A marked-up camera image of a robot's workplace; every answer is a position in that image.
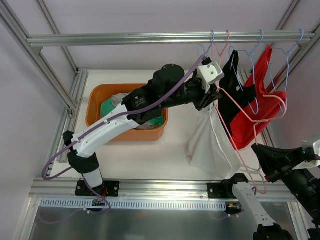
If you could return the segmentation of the white tank top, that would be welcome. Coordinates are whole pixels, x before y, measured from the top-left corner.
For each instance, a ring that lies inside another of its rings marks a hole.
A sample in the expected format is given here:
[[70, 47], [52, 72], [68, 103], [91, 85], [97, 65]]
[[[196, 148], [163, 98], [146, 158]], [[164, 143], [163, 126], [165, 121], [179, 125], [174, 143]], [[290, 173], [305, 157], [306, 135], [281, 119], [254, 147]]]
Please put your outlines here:
[[249, 146], [239, 151], [234, 149], [214, 104], [197, 114], [185, 154], [191, 166], [205, 171], [212, 180], [230, 179], [236, 173], [249, 177], [245, 166], [254, 180], [261, 180], [256, 172], [259, 163], [253, 150]]

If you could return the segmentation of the blue wire hanger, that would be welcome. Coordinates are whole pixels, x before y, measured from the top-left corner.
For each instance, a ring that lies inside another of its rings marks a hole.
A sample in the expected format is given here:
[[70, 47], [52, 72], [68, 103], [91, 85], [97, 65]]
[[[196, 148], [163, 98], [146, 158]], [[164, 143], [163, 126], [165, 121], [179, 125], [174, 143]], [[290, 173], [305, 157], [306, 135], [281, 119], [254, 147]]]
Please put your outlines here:
[[202, 49], [203, 51], [203, 54], [205, 55], [206, 58], [209, 57], [209, 52], [212, 48], [212, 46], [214, 45], [215, 43], [215, 31], [212, 29], [211, 30], [211, 39], [210, 39], [210, 45], [208, 47], [205, 47], [203, 44], [199, 43], [196, 47], [197, 49], [197, 56], [199, 57], [200, 56], [200, 50], [199, 48]]

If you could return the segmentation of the grey tank top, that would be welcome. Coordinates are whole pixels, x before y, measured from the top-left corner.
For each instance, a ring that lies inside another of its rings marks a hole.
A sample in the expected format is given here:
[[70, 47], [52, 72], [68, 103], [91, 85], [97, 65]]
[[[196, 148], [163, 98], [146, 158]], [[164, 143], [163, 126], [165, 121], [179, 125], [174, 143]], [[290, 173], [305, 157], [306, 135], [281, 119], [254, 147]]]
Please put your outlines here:
[[[128, 93], [118, 93], [111, 97], [111, 103], [114, 107], [116, 107], [118, 104], [120, 104], [123, 101], [123, 98], [125, 98], [128, 95]], [[138, 127], [136, 127], [136, 130], [153, 130], [155, 128], [155, 125], [151, 123], [151, 121], [148, 121]]]

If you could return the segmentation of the green tank top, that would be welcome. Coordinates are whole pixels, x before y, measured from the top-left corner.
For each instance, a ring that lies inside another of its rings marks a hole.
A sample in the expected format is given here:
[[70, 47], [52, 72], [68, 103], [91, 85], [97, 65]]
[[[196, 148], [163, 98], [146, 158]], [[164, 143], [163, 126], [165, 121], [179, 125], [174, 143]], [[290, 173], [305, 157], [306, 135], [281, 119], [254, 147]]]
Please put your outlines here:
[[[103, 118], [111, 113], [116, 106], [120, 103], [120, 100], [116, 100], [114, 97], [111, 97], [104, 101], [100, 107], [100, 117]], [[154, 119], [149, 120], [148, 122], [144, 123], [136, 127], [136, 130], [154, 130], [156, 128], [162, 127], [165, 123], [164, 116], [156, 117]]]

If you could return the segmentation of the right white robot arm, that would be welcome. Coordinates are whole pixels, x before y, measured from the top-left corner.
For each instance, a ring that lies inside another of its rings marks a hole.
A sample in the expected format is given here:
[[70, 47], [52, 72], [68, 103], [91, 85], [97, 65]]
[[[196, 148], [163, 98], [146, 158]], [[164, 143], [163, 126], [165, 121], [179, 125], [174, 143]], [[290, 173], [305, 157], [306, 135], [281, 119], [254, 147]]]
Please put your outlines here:
[[[305, 143], [295, 149], [280, 149], [262, 144], [253, 144], [260, 166], [269, 183], [282, 181], [290, 193], [311, 216], [315, 228], [308, 229], [310, 239], [320, 238], [320, 180], [307, 169], [315, 161], [320, 165], [320, 143]], [[257, 227], [254, 240], [290, 240], [290, 233], [277, 224], [260, 204], [250, 187], [249, 180], [242, 173], [221, 183], [228, 198], [236, 198], [243, 210], [250, 214], [250, 222]]]

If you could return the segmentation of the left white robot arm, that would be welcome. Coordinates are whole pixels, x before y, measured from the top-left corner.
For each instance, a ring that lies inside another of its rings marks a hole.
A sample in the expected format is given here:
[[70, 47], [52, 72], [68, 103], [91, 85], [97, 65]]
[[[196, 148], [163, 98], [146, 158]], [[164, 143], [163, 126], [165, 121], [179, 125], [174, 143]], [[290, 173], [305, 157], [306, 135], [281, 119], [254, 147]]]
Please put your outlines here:
[[63, 141], [70, 149], [68, 162], [84, 177], [87, 191], [98, 196], [104, 190], [96, 155], [101, 146], [160, 117], [164, 109], [192, 103], [201, 111], [221, 98], [216, 82], [224, 76], [216, 62], [193, 66], [188, 73], [179, 65], [167, 64], [157, 70], [146, 85], [133, 90], [113, 111], [83, 132], [66, 131]]

